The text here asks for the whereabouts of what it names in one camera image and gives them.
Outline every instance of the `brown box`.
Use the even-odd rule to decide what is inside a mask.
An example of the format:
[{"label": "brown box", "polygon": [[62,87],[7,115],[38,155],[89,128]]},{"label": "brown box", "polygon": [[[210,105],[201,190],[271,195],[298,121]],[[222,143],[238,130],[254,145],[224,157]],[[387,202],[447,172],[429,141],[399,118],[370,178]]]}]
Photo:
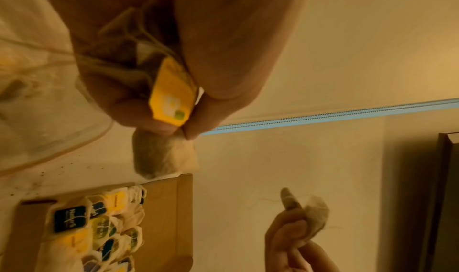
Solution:
[{"label": "brown box", "polygon": [[[49,207],[133,183],[21,202],[15,211],[1,272],[34,272]],[[188,272],[193,265],[193,176],[148,182],[140,224],[145,244],[134,254],[137,272]]]}]

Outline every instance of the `hand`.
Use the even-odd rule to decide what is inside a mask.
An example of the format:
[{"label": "hand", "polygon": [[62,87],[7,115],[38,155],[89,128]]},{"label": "hand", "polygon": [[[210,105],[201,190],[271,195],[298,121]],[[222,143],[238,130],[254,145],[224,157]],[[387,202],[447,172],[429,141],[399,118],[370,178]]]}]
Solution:
[{"label": "hand", "polygon": [[[69,28],[74,51],[78,52],[106,23],[128,7],[139,7],[148,0],[49,1]],[[174,10],[181,53],[193,79],[204,89],[183,126],[185,136],[194,139],[255,100],[304,0],[157,1]],[[79,68],[93,99],[118,123],[159,134],[177,129],[154,120],[146,100],[123,84],[85,71],[81,65]]]},{"label": "hand", "polygon": [[319,245],[310,241],[297,248],[307,234],[304,217],[303,210],[296,208],[274,219],[265,236],[266,272],[306,272],[307,264],[314,272],[339,272]]}]

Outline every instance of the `zipper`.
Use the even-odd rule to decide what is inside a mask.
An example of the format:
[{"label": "zipper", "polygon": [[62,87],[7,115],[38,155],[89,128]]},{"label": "zipper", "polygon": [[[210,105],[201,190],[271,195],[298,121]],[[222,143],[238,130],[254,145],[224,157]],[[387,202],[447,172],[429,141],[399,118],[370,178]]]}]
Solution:
[{"label": "zipper", "polygon": [[434,111],[442,109],[459,108],[459,98],[450,100],[430,101],[424,103],[396,105],[389,107],[379,107],[371,109],[359,109],[353,111],[343,111],[334,113],[324,113],[318,115],[309,115],[303,117],[291,117],[276,120],[256,121],[242,124],[231,124],[216,127],[214,130],[204,133],[203,135],[232,133],[241,131],[251,131],[278,127],[288,127],[296,125],[307,125],[324,122],[363,119],[380,116],[390,116],[406,113],[416,113],[425,111]]}]

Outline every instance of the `blue strip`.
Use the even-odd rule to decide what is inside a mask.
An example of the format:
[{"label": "blue strip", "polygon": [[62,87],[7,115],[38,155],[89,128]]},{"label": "blue strip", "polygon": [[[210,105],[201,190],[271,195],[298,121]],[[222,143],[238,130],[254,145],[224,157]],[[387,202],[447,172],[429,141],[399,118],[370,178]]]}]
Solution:
[{"label": "blue strip", "polygon": [[232,133],[241,131],[251,131],[259,129],[295,126],[295,125],[306,125],[323,122],[334,122],[351,119],[362,119],[370,117],[389,116],[406,113],[416,113],[443,109],[459,108],[459,99],[443,100],[443,101],[432,101],[425,103],[416,103],[409,105],[398,105],[390,107],[372,108],[372,109],[361,109],[355,111],[345,111],[336,113],[327,113],[320,115],[311,115],[304,117],[294,117],[279,120],[268,120],[259,121],[244,124],[224,125],[215,128],[210,132],[206,132],[203,135],[211,134],[222,134]]}]

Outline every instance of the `open box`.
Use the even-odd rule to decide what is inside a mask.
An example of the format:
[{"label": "open box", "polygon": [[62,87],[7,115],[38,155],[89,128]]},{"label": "open box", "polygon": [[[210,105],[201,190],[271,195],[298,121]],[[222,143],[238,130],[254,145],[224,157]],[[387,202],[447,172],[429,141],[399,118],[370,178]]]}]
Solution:
[{"label": "open box", "polygon": [[[110,185],[21,202],[15,211],[1,272],[34,272],[46,216],[52,204],[133,183]],[[188,272],[193,265],[193,176],[148,182],[140,226],[145,244],[136,251],[137,272]]]}]

